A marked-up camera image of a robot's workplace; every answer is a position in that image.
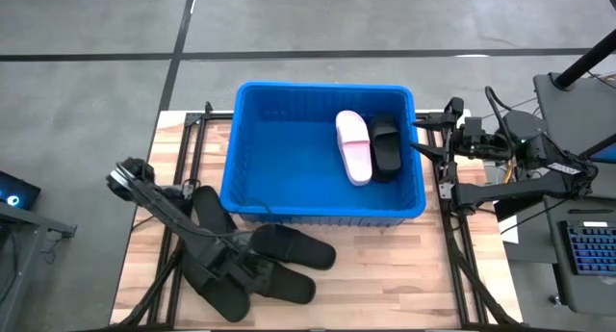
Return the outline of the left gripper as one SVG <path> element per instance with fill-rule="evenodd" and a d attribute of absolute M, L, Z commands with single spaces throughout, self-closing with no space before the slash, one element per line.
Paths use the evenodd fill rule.
<path fill-rule="evenodd" d="M 270 260 L 248 254 L 246 237 L 206 237 L 199 241 L 199 285 L 230 275 L 247 294 L 259 294 L 263 281 L 255 274 L 269 274 Z"/>

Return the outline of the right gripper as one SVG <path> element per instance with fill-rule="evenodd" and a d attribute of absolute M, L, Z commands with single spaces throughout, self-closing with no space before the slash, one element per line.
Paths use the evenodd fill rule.
<path fill-rule="evenodd" d="M 430 113 L 428 118 L 416 120 L 413 124 L 425 130 L 455 129 L 463 113 L 464 100 L 460 97 L 452 97 L 440 113 Z M 454 151 L 457 155 L 481 160 L 510 159 L 509 141 L 505 135 L 488 134 L 483 130 L 481 137 L 464 137 L 464 122 L 454 131 Z M 445 147 L 421 143 L 411 143 L 411 146 L 431 162 L 443 162 L 447 156 Z"/>

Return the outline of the black slide sandal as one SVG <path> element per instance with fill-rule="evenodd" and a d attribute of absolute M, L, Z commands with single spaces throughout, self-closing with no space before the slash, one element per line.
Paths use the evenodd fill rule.
<path fill-rule="evenodd" d="M 370 122 L 372 178 L 377 182 L 395 179 L 401 170 L 400 131 L 392 115 L 377 115 Z"/>
<path fill-rule="evenodd" d="M 250 245 L 255 252 L 274 260 L 319 270 L 332 268 L 337 257 L 335 248 L 329 243 L 280 224 L 257 228 Z"/>
<path fill-rule="evenodd" d="M 199 226 L 214 233 L 232 233 L 238 230 L 231 216 L 222 208 L 217 191 L 202 186 L 192 193 L 192 204 Z"/>
<path fill-rule="evenodd" d="M 248 292 L 218 262 L 205 266 L 186 252 L 181 269 L 191 288 L 224 319 L 238 322 L 245 318 L 250 308 Z"/>
<path fill-rule="evenodd" d="M 288 269 L 276 262 L 269 262 L 269 274 L 252 274 L 250 278 L 263 281 L 261 296 L 296 304 L 310 303 L 316 293 L 316 283 L 310 277 Z"/>

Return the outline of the pale pink slide sandal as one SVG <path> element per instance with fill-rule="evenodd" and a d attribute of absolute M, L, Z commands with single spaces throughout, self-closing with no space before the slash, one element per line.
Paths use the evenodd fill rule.
<path fill-rule="evenodd" d="M 336 115 L 335 125 L 348 180 L 354 186 L 367 185 L 372 179 L 372 158 L 365 120 L 354 111 L 344 110 Z"/>

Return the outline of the blue plastic bin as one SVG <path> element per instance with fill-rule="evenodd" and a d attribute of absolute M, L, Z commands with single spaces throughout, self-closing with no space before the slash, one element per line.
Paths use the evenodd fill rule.
<path fill-rule="evenodd" d="M 335 118 L 390 115 L 401 169 L 387 183 L 355 186 Z M 249 222 L 395 226 L 426 206 L 411 91 L 394 85 L 248 82 L 237 91 L 220 201 Z"/>

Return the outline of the white paper sheet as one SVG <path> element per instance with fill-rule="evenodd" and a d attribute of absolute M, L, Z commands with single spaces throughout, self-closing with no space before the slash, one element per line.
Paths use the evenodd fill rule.
<path fill-rule="evenodd" d="M 500 236 L 504 243 L 519 243 L 519 233 L 516 226 L 517 222 L 518 218 L 516 215 L 499 222 Z"/>

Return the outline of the grey desk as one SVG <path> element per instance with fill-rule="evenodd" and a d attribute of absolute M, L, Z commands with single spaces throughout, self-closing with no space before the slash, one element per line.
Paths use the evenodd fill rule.
<path fill-rule="evenodd" d="M 533 84 L 549 136 L 560 148 L 581 155 L 616 133 L 615 86 L 581 78 L 561 90 L 552 84 L 551 75 L 536 75 Z M 599 173 L 592 182 L 592 195 L 616 199 L 616 164 L 593 163 Z"/>

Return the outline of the black stand pole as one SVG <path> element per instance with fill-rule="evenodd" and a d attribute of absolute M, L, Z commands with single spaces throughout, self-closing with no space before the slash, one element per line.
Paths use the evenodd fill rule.
<path fill-rule="evenodd" d="M 561 90 L 569 89 L 579 78 L 614 51 L 616 51 L 616 29 L 600 40 L 562 73 L 558 75 L 552 74 L 552 84 Z"/>

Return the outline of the flat computer monitor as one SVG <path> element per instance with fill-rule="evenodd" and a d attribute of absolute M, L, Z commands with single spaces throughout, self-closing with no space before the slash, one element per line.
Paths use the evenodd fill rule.
<path fill-rule="evenodd" d="M 616 164 L 616 133 L 586 149 L 581 156 L 596 163 Z"/>

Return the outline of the backlit computer keyboard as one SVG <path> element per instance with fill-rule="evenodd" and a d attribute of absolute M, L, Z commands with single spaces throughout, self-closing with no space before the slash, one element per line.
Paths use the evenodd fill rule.
<path fill-rule="evenodd" d="M 616 223 L 560 221 L 559 231 L 575 275 L 616 276 Z"/>

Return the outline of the grey keyboard shelf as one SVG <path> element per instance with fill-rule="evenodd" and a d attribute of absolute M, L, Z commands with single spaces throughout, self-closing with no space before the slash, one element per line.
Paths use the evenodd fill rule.
<path fill-rule="evenodd" d="M 554 273 L 560 301 L 582 314 L 616 317 L 616 276 L 575 275 L 559 231 L 560 221 L 606 221 L 616 223 L 616 200 L 546 200 L 552 244 L 556 256 Z"/>

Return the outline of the grey side stand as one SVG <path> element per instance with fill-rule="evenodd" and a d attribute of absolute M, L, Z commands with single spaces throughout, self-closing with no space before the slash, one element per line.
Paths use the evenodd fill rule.
<path fill-rule="evenodd" d="M 0 202 L 0 332 L 11 332 L 49 232 L 77 227 Z"/>

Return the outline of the black device blue light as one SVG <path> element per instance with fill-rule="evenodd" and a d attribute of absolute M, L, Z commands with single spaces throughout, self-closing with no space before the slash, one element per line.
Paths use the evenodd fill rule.
<path fill-rule="evenodd" d="M 40 192 L 39 187 L 0 171 L 0 202 L 18 209 L 31 211 Z"/>

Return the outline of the black aluminium table frame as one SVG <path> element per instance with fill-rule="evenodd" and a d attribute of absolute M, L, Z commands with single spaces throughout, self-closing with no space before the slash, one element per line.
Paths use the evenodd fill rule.
<path fill-rule="evenodd" d="M 198 180 L 219 190 L 232 111 L 214 111 L 201 125 L 203 111 L 162 112 L 156 125 L 149 163 L 159 185 L 182 183 L 191 173 L 196 136 L 203 134 Z M 294 224 L 290 227 L 324 242 L 337 251 L 335 266 L 326 271 L 297 265 L 317 283 L 307 305 L 253 295 L 247 316 L 232 323 L 196 294 L 183 277 L 178 287 L 170 275 L 154 309 L 141 325 L 179 330 L 400 330 L 456 329 L 460 327 L 450 277 L 449 257 L 439 211 L 431 163 L 422 157 L 426 207 L 413 220 L 390 228 Z M 513 319 L 522 321 L 521 309 L 507 263 L 496 216 L 480 211 L 469 218 L 476 270 L 491 295 Z M 175 246 L 175 238 L 155 219 L 131 232 L 110 324 L 126 319 L 154 280 L 160 254 Z"/>

